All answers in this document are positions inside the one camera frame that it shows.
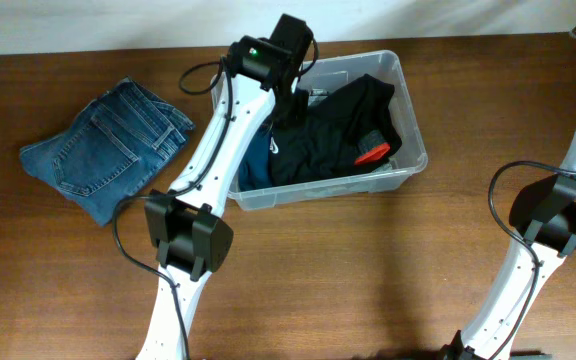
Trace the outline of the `dark blue jeans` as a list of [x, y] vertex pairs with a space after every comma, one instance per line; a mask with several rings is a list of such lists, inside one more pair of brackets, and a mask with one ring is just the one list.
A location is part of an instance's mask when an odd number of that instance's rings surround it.
[[195, 124], [129, 77], [92, 100], [57, 135], [24, 146], [24, 171], [75, 202], [100, 226], [184, 148]]

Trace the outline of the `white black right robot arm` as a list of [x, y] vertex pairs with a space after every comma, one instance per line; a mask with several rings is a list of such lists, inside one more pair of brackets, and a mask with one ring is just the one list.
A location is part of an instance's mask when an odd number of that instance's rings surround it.
[[[569, 35], [576, 40], [576, 25]], [[549, 277], [576, 251], [576, 130], [560, 166], [532, 162], [549, 177], [524, 187], [509, 219], [503, 265], [477, 315], [438, 352], [441, 359], [508, 359], [512, 343]]]

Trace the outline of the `dark blue shirt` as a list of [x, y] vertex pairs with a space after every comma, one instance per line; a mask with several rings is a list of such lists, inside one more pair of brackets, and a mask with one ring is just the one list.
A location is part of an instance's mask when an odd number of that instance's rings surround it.
[[272, 132], [264, 123], [254, 134], [238, 169], [239, 190], [242, 192], [272, 187], [269, 157]]

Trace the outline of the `black Nike garment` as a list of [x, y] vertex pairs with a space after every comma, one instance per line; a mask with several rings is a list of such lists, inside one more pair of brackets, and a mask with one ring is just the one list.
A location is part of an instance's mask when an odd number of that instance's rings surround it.
[[275, 186], [357, 175], [362, 167], [355, 121], [351, 116], [309, 111], [291, 126], [276, 126], [272, 140], [277, 149], [270, 154], [270, 175]]

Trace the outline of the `clear plastic storage bin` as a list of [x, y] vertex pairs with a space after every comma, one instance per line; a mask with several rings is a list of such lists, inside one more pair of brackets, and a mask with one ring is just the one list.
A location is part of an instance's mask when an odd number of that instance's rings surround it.
[[410, 176], [425, 169], [428, 155], [414, 113], [399, 57], [380, 50], [322, 59], [298, 83], [300, 89], [330, 93], [368, 74], [394, 86], [389, 103], [393, 127], [402, 139], [401, 147], [389, 158], [389, 167], [380, 172], [305, 182], [295, 185], [244, 191], [238, 179], [231, 182], [227, 197], [244, 211], [362, 192], [385, 192], [399, 188]]

